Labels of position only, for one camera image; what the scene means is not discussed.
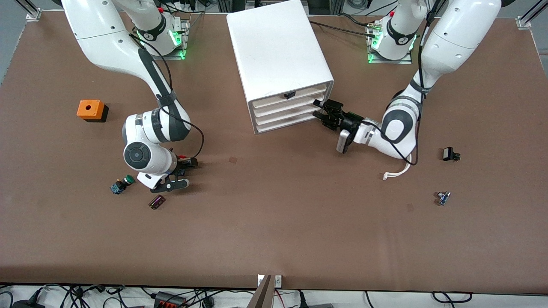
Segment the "white cable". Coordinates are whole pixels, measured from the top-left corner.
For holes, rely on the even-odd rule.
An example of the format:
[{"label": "white cable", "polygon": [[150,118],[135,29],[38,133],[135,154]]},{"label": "white cable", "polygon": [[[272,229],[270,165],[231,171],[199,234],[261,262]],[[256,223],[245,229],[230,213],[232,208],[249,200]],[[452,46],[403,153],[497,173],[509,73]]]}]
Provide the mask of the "white cable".
[{"label": "white cable", "polygon": [[[411,154],[409,154],[409,156],[407,156],[407,161],[411,161]],[[395,178],[397,176],[400,176],[402,174],[404,174],[408,169],[409,167],[411,167],[411,165],[409,163],[406,163],[406,166],[405,168],[403,168],[402,171],[398,172],[398,173],[390,173],[390,172],[385,172],[384,175],[383,175],[383,181],[386,181],[386,179],[388,178]]]}]

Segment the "brown tabletop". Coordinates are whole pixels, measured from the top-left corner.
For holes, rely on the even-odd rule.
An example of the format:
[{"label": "brown tabletop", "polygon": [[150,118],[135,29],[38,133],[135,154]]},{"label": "brown tabletop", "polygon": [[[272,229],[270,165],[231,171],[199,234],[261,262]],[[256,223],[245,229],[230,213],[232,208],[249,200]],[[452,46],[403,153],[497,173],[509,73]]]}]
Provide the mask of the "brown tabletop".
[{"label": "brown tabletop", "polygon": [[[359,30],[343,17],[314,18]],[[381,120],[416,65],[367,64],[363,37],[313,26],[331,98]],[[62,12],[27,24],[0,88],[0,281],[548,292],[548,82],[529,31],[497,20],[425,101],[419,164],[364,145],[335,150],[319,121],[254,135],[226,16],[192,28],[173,85],[205,133],[188,189],[154,197],[127,173],[122,123],[155,98],[91,64]],[[76,116],[101,99],[106,123]],[[197,132],[166,145],[191,155]],[[441,160],[447,146],[460,162]],[[451,191],[445,207],[435,193]]]}]

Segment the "brown table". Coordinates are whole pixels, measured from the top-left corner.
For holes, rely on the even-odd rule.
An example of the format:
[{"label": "brown table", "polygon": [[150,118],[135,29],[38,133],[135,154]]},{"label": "brown table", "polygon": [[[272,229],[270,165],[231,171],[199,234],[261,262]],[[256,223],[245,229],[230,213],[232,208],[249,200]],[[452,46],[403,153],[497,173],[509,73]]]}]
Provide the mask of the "brown table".
[{"label": "brown table", "polygon": [[[146,84],[92,65],[62,12],[26,26],[0,88],[0,281],[254,287],[276,273],[285,288],[548,292],[548,82],[529,31],[495,22],[426,100],[419,164],[382,181],[403,163],[341,155],[319,121],[253,134],[225,20],[203,16],[169,63],[206,139],[191,186],[156,211],[143,185],[109,191],[131,171],[123,121],[155,106]],[[416,65],[368,65],[362,37],[314,29],[332,99],[381,120]],[[81,99],[108,121],[76,117]],[[441,161],[447,146],[460,162]]]}]

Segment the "orange and black box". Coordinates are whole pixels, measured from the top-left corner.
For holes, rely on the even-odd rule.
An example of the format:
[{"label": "orange and black box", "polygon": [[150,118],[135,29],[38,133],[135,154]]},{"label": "orange and black box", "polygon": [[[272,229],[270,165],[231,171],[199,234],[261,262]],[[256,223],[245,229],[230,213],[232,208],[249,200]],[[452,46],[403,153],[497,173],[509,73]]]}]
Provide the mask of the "orange and black box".
[{"label": "orange and black box", "polygon": [[98,99],[83,99],[80,101],[76,115],[86,122],[106,122],[109,107]]}]

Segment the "gray floor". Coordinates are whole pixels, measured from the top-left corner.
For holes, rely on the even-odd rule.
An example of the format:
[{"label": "gray floor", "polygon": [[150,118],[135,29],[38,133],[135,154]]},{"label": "gray floor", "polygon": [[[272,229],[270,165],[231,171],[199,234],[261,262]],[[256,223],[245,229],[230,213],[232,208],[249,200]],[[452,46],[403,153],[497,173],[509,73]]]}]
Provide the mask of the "gray floor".
[{"label": "gray floor", "polygon": [[[61,9],[60,6],[53,3],[51,0],[32,0],[36,6],[48,9]],[[388,0],[375,0],[371,8],[364,10],[359,14],[366,14],[369,11],[390,3]],[[503,8],[500,11],[499,17],[514,18],[517,15],[522,15],[528,8],[533,6],[537,0],[518,0],[512,5]],[[386,14],[390,7],[378,11],[378,14]],[[356,13],[357,10],[345,6],[345,12],[349,14]],[[4,80],[5,73],[8,70],[12,60],[13,52],[19,41],[19,37],[25,28],[26,12],[19,7],[14,0],[0,1],[0,84]],[[533,36],[535,38],[536,47],[540,54],[540,59],[543,63],[544,71],[548,76],[548,10],[542,12],[533,21]]]}]

